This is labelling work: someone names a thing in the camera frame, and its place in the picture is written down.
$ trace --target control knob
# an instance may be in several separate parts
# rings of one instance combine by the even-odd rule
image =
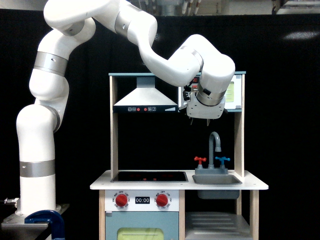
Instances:
[[[155,200],[156,204],[160,207],[164,207],[168,204],[168,198],[164,194],[159,194]]]
[[[117,204],[119,207],[124,207],[128,202],[128,198],[124,194],[119,194],[115,198],[115,204]]]

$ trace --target black backdrop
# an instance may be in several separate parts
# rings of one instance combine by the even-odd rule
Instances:
[[[320,32],[319,20],[319,15],[157,18],[153,49],[162,57],[169,58],[189,35],[201,34],[234,60],[237,71],[247,72],[245,169],[269,185],[260,191],[261,240],[319,237],[320,36],[284,39],[292,32]],[[70,203],[64,214],[70,240],[98,239],[98,191],[89,186],[110,169],[108,73],[149,72],[135,45],[96,25],[94,37],[70,55],[69,100],[55,134],[56,201]],[[34,101],[29,79],[38,44],[50,30],[42,12],[0,10],[0,199],[20,195],[16,117]],[[201,120],[190,126],[189,121],[179,114],[150,115],[150,120],[120,116],[120,167],[195,168],[192,159],[208,155],[212,131],[220,134],[222,150],[232,157],[232,113],[209,127]],[[208,202],[199,202],[192,191],[186,201],[187,211],[207,210]],[[248,201],[244,192],[247,221]],[[7,210],[0,206],[2,217]]]

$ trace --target stovetop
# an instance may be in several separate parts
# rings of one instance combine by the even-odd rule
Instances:
[[[184,171],[120,171],[112,183],[188,182]]]

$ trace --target faucet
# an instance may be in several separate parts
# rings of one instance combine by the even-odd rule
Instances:
[[[209,137],[209,165],[208,168],[202,167],[202,162],[205,162],[206,158],[195,157],[195,161],[199,161],[198,167],[195,169],[195,174],[204,174],[204,175],[211,175],[211,174],[228,174],[228,169],[225,168],[224,161],[230,161],[230,158],[226,157],[216,157],[221,161],[220,167],[215,168],[214,166],[214,150],[216,152],[221,152],[221,142],[220,136],[218,133],[213,131]]]
[[[214,169],[214,150],[216,152],[221,152],[221,142],[220,136],[217,132],[213,131],[209,137],[209,165],[208,169]]]

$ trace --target wooden frame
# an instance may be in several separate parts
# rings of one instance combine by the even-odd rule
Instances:
[[[234,113],[234,171],[245,177],[245,75],[241,76],[241,112]],[[118,173],[118,114],[113,113],[117,101],[117,78],[110,76],[111,179]],[[242,191],[235,200],[235,213],[242,215]],[[179,190],[179,240],[185,240],[185,190]],[[250,233],[259,239],[259,190],[250,190]],[[105,190],[99,191],[99,240],[105,240]]]

